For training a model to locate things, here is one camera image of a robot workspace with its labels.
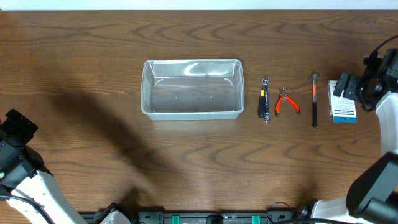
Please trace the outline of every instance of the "hand tool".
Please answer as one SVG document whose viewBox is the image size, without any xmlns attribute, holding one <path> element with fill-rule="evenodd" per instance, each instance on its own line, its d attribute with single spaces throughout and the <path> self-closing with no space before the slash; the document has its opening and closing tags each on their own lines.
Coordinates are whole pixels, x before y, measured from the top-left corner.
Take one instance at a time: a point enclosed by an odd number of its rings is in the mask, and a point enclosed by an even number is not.
<svg viewBox="0 0 398 224">
<path fill-rule="evenodd" d="M 316 127 L 317 124 L 317 78 L 319 77 L 318 72 L 314 72 L 310 81 L 312 82 L 312 126 Z"/>
<path fill-rule="evenodd" d="M 259 99 L 259 118 L 264 118 L 264 122 L 268 123 L 269 118 L 269 104 L 268 104 L 268 77 L 262 78 L 261 93 Z"/>
<path fill-rule="evenodd" d="M 279 88 L 279 99 L 275 105 L 275 115 L 277 117 L 279 117 L 279 107 L 280 107 L 280 104 L 282 103 L 282 100 L 289 101 L 294 106 L 296 113 L 300 114 L 300 106 L 286 94 L 285 88 L 282 87 L 282 88 Z"/>
</svg>

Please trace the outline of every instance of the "screwdriver handle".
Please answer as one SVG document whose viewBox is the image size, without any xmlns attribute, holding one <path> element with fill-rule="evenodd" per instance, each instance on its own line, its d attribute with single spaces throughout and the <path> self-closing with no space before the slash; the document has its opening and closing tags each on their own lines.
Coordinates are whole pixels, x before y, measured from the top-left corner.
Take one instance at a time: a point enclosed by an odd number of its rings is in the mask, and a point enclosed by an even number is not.
<svg viewBox="0 0 398 224">
<path fill-rule="evenodd" d="M 266 97 L 260 96 L 259 99 L 259 118 L 263 118 L 266 115 Z"/>
<path fill-rule="evenodd" d="M 316 127 L 317 124 L 317 102 L 312 102 L 312 126 Z"/>
</svg>

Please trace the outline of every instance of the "gray container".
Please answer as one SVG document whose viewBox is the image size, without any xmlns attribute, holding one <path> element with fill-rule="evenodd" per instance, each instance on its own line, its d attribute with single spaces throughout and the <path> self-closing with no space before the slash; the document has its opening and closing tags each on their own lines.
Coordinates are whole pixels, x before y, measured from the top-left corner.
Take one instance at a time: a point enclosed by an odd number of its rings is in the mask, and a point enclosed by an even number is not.
<svg viewBox="0 0 398 224">
<path fill-rule="evenodd" d="M 239 60 L 148 60 L 144 64 L 141 110 L 152 120 L 236 119 L 243 109 Z"/>
</svg>

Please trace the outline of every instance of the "hammer head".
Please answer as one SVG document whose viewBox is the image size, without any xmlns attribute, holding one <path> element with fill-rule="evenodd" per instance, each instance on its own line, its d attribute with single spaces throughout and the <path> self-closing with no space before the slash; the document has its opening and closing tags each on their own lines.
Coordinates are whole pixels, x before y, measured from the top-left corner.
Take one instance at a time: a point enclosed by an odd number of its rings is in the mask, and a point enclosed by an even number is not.
<svg viewBox="0 0 398 224">
<path fill-rule="evenodd" d="M 320 74 L 318 72 L 314 72 L 311 76 L 310 76 L 310 81 L 316 80 L 318 78 L 318 76 L 320 76 Z"/>
</svg>

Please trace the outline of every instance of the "box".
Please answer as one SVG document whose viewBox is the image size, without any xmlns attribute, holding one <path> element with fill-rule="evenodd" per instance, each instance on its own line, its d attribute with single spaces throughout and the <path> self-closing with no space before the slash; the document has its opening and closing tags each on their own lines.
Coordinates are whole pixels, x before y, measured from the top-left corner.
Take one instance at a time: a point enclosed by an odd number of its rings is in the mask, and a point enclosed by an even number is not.
<svg viewBox="0 0 398 224">
<path fill-rule="evenodd" d="M 243 109 L 239 60 L 148 60 L 144 64 L 141 110 L 152 120 L 236 119 Z"/>
<path fill-rule="evenodd" d="M 329 80 L 328 82 L 330 118 L 334 122 L 356 123 L 355 101 L 342 96 L 334 96 L 333 91 L 336 83 L 336 80 Z"/>
</svg>

